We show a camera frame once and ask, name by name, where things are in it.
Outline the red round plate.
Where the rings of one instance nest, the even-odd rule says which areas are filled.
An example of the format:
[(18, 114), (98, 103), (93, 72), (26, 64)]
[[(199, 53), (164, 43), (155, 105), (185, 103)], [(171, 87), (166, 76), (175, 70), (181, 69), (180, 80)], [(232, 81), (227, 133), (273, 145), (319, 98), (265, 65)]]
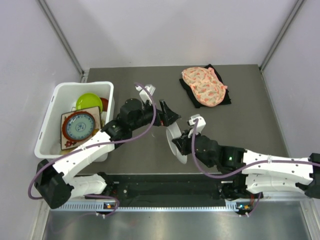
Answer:
[(101, 112), (107, 112), (108, 111), (108, 105), (109, 105), (109, 100), (106, 98), (101, 97), (100, 98), (102, 107), (101, 107)]

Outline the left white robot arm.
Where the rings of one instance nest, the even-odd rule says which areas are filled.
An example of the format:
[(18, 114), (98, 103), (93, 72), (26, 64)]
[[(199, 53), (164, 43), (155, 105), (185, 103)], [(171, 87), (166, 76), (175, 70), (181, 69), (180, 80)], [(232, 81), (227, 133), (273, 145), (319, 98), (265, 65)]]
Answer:
[(114, 187), (106, 174), (100, 172), (80, 177), (78, 173), (104, 154), (134, 141), (133, 131), (144, 126), (169, 127), (180, 119), (164, 100), (159, 103), (161, 108), (157, 109), (150, 100), (128, 99), (116, 118), (85, 143), (54, 160), (39, 162), (29, 186), (36, 188), (40, 199), (45, 200), (51, 209), (57, 209), (76, 197), (100, 195), (109, 198)]

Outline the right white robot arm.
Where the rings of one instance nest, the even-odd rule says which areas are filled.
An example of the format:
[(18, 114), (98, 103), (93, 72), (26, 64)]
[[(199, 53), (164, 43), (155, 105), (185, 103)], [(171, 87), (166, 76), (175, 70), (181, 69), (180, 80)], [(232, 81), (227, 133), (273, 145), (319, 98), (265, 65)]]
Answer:
[(216, 167), (221, 180), (229, 180), (220, 188), (226, 199), (245, 198), (264, 192), (299, 192), (310, 198), (320, 197), (320, 155), (287, 158), (265, 155), (234, 146), (222, 146), (192, 129), (167, 130), (172, 153), (186, 163), (194, 154), (197, 163)]

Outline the white round rimmed plate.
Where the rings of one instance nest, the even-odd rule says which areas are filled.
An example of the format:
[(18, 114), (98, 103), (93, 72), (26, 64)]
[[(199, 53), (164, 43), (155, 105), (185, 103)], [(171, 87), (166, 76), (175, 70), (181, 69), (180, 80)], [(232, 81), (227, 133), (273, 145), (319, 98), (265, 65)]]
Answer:
[(186, 164), (188, 161), (187, 156), (180, 152), (177, 144), (175, 143), (175, 140), (179, 139), (181, 136), (181, 130), (176, 122), (166, 127), (166, 139), (172, 154), (178, 159), (179, 162)]

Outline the yellow woven square plate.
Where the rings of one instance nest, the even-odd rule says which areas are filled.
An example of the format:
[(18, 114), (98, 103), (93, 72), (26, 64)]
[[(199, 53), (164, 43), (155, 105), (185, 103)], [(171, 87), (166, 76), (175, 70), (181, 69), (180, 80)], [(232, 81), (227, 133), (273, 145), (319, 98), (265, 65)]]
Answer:
[(70, 153), (71, 151), (73, 151), (76, 147), (74, 145), (68, 145), (67, 147), (62, 147), (60, 149), (59, 154), (60, 155), (65, 155), (67, 153)]

